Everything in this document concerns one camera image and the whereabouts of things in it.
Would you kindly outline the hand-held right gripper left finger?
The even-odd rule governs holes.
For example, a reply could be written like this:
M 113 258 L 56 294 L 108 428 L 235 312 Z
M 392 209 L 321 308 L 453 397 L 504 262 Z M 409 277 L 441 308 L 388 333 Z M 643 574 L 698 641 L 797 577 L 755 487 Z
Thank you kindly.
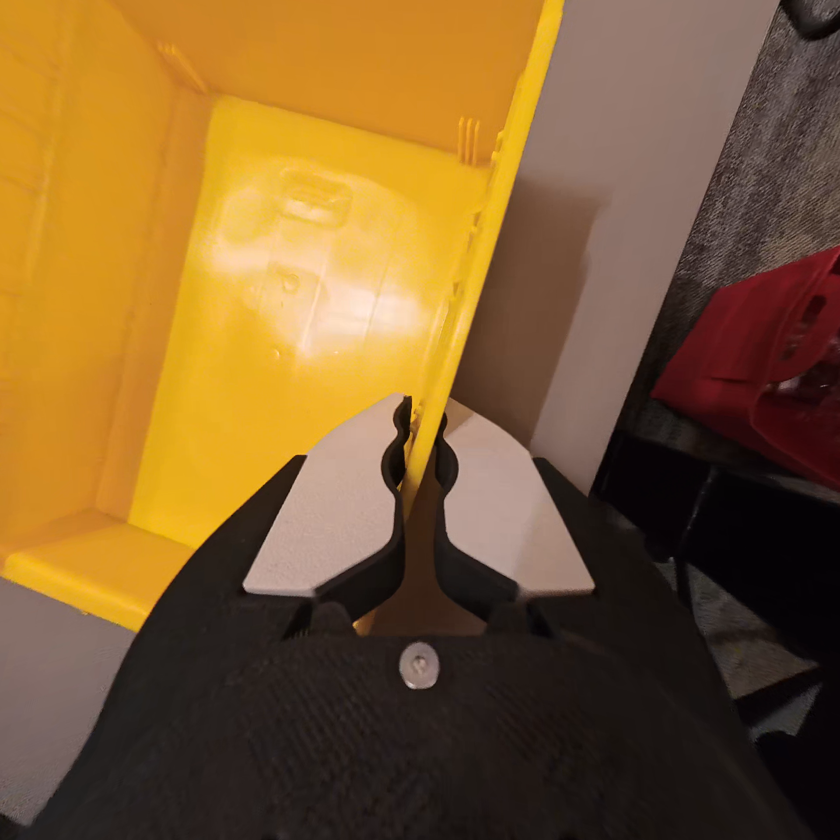
M 320 439 L 256 554 L 247 593 L 373 611 L 405 570 L 405 445 L 413 401 L 393 393 Z

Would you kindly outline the red fabric bag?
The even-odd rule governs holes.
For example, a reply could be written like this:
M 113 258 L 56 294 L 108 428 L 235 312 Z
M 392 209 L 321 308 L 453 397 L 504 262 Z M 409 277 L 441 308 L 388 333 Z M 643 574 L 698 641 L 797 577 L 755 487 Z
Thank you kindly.
M 839 489 L 839 247 L 719 289 L 651 396 Z

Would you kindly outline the yellow plastic box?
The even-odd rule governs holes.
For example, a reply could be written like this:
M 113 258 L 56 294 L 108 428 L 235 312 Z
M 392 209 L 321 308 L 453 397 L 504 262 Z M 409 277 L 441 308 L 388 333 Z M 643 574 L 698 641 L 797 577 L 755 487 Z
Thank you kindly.
M 137 630 L 345 418 L 410 505 L 563 2 L 2 2 L 2 578 Z

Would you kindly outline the black furniture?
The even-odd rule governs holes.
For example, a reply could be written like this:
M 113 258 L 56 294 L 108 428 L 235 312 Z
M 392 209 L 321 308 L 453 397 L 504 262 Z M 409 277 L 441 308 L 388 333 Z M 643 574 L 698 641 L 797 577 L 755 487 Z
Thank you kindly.
M 837 502 L 625 432 L 593 491 L 657 559 L 691 565 L 794 650 L 838 663 Z

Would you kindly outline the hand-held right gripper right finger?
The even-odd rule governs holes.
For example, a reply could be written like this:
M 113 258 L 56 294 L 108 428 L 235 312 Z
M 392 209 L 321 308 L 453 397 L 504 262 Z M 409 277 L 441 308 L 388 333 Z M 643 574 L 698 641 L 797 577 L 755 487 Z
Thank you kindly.
M 434 473 L 434 570 L 450 601 L 487 623 L 506 604 L 595 591 L 529 451 L 508 432 L 447 404 Z

